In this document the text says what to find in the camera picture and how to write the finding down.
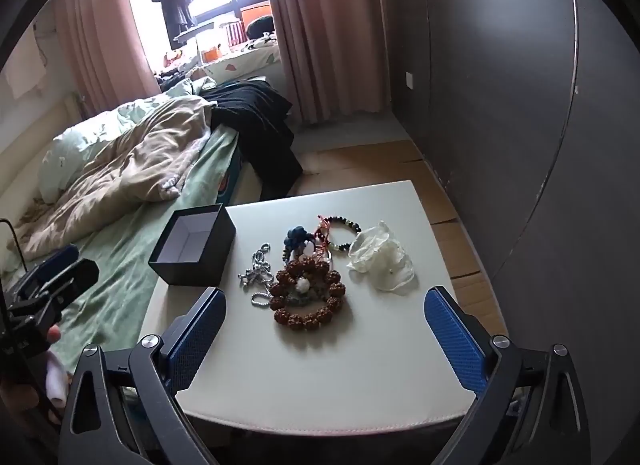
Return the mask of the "person's left hand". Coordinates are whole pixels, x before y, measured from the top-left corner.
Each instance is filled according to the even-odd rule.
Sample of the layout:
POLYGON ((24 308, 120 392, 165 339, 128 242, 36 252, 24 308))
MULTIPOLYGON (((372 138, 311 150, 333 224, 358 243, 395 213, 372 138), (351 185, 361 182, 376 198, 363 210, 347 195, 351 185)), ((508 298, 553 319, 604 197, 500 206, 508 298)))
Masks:
POLYGON ((46 351, 39 355, 1 349, 1 402, 18 419, 38 412, 53 425, 60 425, 66 408, 70 378, 52 350, 61 340, 61 329, 48 330, 46 351))

